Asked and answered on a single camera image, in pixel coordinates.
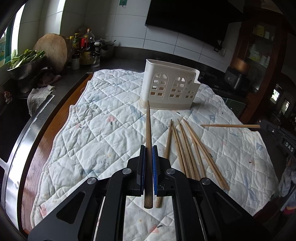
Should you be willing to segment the small steel cup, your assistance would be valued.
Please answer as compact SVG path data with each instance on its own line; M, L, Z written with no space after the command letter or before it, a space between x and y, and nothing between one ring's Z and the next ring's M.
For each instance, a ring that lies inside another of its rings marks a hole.
M72 69L78 70L79 68L80 68L80 58L79 57L72 58Z

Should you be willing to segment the black range hood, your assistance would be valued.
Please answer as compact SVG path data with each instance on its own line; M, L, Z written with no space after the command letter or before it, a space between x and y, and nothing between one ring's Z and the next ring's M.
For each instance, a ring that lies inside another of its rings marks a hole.
M145 24L200 40L218 48L230 23L241 20L241 11L230 1L151 1Z

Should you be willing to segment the steel bowl of greens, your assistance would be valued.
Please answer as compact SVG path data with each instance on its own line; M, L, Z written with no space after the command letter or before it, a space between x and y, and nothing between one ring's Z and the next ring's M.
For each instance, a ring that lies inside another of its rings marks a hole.
M21 80L28 77L36 69L46 56L44 50L26 49L23 54L15 56L10 61L10 68L7 72L11 78Z

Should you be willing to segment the dark wooden chopstick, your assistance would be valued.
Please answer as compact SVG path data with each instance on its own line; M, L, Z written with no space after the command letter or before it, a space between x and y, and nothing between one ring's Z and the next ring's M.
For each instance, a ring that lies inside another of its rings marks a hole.
M152 179L152 132L149 101L147 101L146 119L146 158L144 182L144 208L153 208L153 179Z

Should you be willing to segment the white quilted cloth mat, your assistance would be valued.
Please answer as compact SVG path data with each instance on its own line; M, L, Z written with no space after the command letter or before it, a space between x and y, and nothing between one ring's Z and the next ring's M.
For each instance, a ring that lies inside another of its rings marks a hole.
M278 179L258 132L204 84L144 105L145 73L99 70L56 135L29 240L272 240Z

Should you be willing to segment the white plastic utensil holder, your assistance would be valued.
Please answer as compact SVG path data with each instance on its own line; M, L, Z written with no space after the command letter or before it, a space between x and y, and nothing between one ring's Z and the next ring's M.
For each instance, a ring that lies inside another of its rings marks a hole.
M165 61L147 59L140 104L152 109L190 109L200 86L199 70Z

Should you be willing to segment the dark sauce bottle yellow label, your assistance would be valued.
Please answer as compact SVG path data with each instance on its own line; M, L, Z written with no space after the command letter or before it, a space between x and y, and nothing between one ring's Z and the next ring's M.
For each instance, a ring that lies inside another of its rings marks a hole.
M89 43L89 36L86 35L81 40L81 52L84 65L91 64L91 46Z

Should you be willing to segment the clear oil bottle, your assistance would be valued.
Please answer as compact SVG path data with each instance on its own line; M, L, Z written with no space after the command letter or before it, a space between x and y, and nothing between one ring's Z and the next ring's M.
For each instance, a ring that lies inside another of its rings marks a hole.
M92 33L92 30L90 28L87 29L86 34L84 35L85 43L87 46L89 46L91 43L95 42L95 36Z

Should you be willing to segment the grey dish rag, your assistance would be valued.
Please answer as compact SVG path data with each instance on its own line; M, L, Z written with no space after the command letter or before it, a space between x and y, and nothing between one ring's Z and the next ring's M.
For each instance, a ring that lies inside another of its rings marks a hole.
M29 115L32 116L46 98L54 91L55 87L48 85L41 88L33 88L27 98Z

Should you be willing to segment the round wooden cutting board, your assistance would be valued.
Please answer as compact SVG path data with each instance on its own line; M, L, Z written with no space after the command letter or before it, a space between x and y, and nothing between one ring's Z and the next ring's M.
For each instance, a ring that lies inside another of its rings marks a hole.
M33 49L45 51L45 56L53 69L61 71L68 61L68 42L69 39L55 33L47 33L39 38L34 44Z

